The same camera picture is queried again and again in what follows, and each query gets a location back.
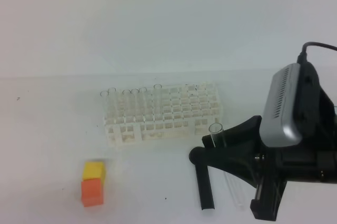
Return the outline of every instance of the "table surface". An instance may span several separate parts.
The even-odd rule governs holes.
[[[246,208],[235,207],[222,171],[210,168],[215,210],[200,208],[189,151],[200,137],[108,148],[100,91],[109,87],[217,84],[224,127],[262,114],[276,70],[175,74],[62,76],[0,80],[1,223],[266,223],[255,220],[255,189],[243,181]],[[319,70],[337,101],[333,69]],[[83,208],[81,174],[87,160],[104,160],[105,203]],[[289,182],[278,223],[334,223],[337,186]]]

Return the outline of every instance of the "glass test tube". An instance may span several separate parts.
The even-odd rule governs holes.
[[[107,90],[108,92],[108,112],[109,117],[116,119],[117,117],[117,102],[118,102],[118,93],[116,88],[112,87]]]
[[[139,89],[140,95],[142,97],[142,101],[144,104],[144,117],[145,121],[153,121],[153,113],[152,113],[152,99],[150,91],[147,91],[146,87],[141,87]]]
[[[161,84],[155,84],[153,86],[153,114],[154,114],[155,120],[156,118],[159,119],[160,117],[163,116]]]
[[[107,96],[109,95],[109,93],[107,91],[102,91],[100,93],[102,99],[103,99],[103,112],[104,112],[104,119],[107,120],[108,118],[108,100],[107,100]]]
[[[213,123],[209,127],[212,140],[215,147],[226,147],[226,141],[223,134],[223,127],[220,123]],[[232,174],[224,172],[225,181],[231,193],[231,197],[235,207],[240,210],[244,210],[246,204],[246,197],[241,186],[240,179]]]
[[[132,116],[132,100],[131,100],[131,91],[124,90],[123,91],[123,103],[124,103],[124,115]]]
[[[131,91],[131,94],[134,95],[134,101],[135,101],[135,115],[136,116],[143,116],[144,109],[143,109],[143,102],[142,102],[142,97],[141,93],[139,92],[138,89],[133,89]]]

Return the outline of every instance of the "black cable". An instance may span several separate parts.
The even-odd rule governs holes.
[[[332,45],[327,45],[327,44],[319,43],[319,42],[306,42],[302,46],[302,52],[300,53],[299,57],[297,58],[297,63],[302,64],[302,63],[306,62],[306,49],[307,49],[308,46],[319,46],[319,47],[323,47],[323,48],[327,48],[327,49],[337,51],[337,47],[332,46]]]

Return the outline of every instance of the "white wall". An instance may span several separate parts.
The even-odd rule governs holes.
[[[0,77],[279,68],[337,45],[337,0],[0,0]],[[311,48],[316,65],[337,65]]]

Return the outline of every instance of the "stacked blocks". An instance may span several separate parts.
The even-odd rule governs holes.
[[[105,167],[103,162],[87,162],[82,175],[82,203],[84,207],[103,204]]]

